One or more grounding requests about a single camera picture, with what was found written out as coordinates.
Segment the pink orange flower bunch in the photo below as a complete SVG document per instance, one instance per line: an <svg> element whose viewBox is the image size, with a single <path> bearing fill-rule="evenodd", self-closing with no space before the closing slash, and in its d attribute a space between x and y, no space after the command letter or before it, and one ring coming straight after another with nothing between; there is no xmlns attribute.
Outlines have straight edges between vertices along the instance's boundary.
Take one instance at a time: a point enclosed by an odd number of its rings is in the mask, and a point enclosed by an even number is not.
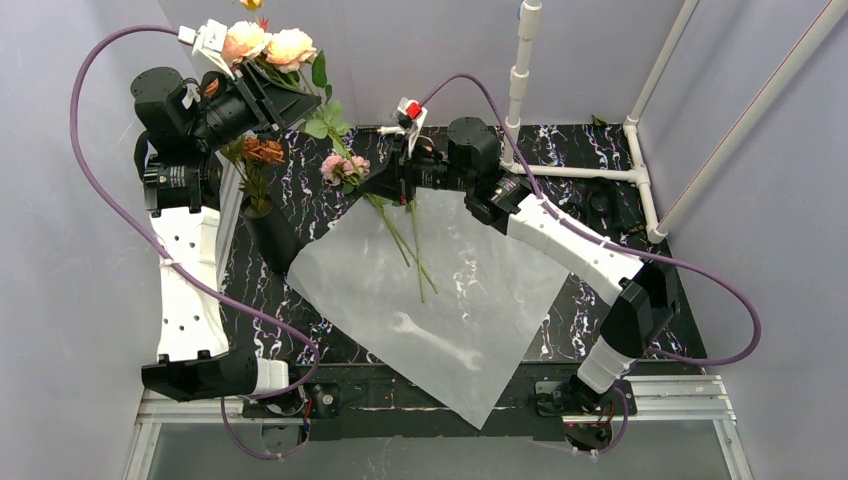
<svg viewBox="0 0 848 480"><path fill-rule="evenodd" d="M259 14L262 1L242 1L240 5L253 18L227 28L223 61L230 68L250 61L272 82L321 99L322 105L307 116L304 131L316 139L332 141L332 153L320 167L322 177L343 193L353 193L368 175L370 162L343 142L351 125L343 120L342 103L332 97L324 52L299 28L272 31L270 21Z"/></svg>

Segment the white wrapping paper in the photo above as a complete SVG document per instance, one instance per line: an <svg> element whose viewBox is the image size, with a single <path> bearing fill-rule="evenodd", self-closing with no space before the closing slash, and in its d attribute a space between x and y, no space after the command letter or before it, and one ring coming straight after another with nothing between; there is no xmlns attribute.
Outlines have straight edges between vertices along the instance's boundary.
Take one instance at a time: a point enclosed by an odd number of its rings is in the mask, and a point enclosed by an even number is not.
<svg viewBox="0 0 848 480"><path fill-rule="evenodd" d="M420 190L419 247L436 282L419 298L417 270L407 267L375 209L357 201L296 257L288 284L336 328L379 360L484 426L557 298L567 270L523 242L479 223L459 192ZM411 218L389 217L413 244ZM412 335L397 333L395 312L420 327L478 350L481 369Z"/></svg>

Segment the black ribbon gold lettering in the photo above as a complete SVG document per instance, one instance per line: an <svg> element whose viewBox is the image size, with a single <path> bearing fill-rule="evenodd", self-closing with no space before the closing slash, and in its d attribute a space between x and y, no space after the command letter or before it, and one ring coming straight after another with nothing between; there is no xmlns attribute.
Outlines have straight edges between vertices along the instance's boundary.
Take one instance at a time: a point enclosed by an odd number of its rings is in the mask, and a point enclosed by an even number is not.
<svg viewBox="0 0 848 480"><path fill-rule="evenodd" d="M619 212L618 188L602 177L585 180L585 192L579 201L566 203L566 213L592 230L610 236L632 235L645 231L638 222L625 222Z"/></svg>

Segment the small pink flower stems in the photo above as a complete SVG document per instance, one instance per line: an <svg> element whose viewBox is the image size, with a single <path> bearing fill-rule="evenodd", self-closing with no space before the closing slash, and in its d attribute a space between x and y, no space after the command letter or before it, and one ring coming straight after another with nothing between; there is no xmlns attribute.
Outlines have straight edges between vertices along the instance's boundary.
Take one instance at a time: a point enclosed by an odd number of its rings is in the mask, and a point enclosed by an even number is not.
<svg viewBox="0 0 848 480"><path fill-rule="evenodd" d="M436 282L427 272L421 259L419 247L418 229L418 205L415 201L411 206L405 206L405 212L410 216L413 230L413 244L410 244L400 232L395 222L389 217L388 208L399 206L399 202L390 201L374 193L366 193L364 183L366 175L370 172L370 161L366 158L353 154L331 153L321 163L320 173L325 183L331 187L338 187L347 195L359 192L367 202L375 209L381 217L384 225L389 231L392 240L398 248L400 255L407 267L415 266L418 277L419 298L425 303L425 284L428 284L434 294L438 293Z"/></svg>

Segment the dark orange flower stems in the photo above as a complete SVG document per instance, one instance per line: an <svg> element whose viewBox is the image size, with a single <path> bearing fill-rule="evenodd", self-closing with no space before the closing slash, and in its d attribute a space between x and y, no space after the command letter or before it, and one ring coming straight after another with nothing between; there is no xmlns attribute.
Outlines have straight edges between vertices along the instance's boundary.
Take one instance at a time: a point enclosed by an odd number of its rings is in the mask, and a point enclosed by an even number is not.
<svg viewBox="0 0 848 480"><path fill-rule="evenodd" d="M239 190L249 201L249 216L260 218L272 207L269 197L271 167L284 162L284 148L267 136L243 134L225 144L219 153L236 169Z"/></svg>

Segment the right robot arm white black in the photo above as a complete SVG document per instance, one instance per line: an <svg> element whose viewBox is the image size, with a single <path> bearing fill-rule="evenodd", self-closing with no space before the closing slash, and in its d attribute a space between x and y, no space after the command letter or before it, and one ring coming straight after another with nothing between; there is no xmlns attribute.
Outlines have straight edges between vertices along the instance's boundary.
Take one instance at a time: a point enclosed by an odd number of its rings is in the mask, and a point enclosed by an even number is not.
<svg viewBox="0 0 848 480"><path fill-rule="evenodd" d="M606 403L608 392L648 350L673 317L678 280L668 264L617 252L569 215L548 211L527 179L499 164L500 142L482 120L461 117L448 127L440 152L419 139L410 123L394 130L388 161L370 174L363 191L401 205L419 188L462 192L472 216L544 253L588 283L610 310L599 337L576 374L551 393L535 395L547 415Z"/></svg>

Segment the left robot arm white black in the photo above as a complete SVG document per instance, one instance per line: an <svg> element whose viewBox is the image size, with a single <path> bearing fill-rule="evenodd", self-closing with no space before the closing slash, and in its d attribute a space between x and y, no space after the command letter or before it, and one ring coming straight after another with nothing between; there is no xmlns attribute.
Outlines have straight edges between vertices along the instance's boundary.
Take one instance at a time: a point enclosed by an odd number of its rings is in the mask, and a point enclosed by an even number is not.
<svg viewBox="0 0 848 480"><path fill-rule="evenodd" d="M252 66L202 81L171 67L131 83L145 130L136 164L160 261L161 333L143 385L180 402L225 396L270 399L291 391L286 362L233 349L220 314L217 234L222 165L218 151L248 132L293 126L319 104L315 95L275 84Z"/></svg>

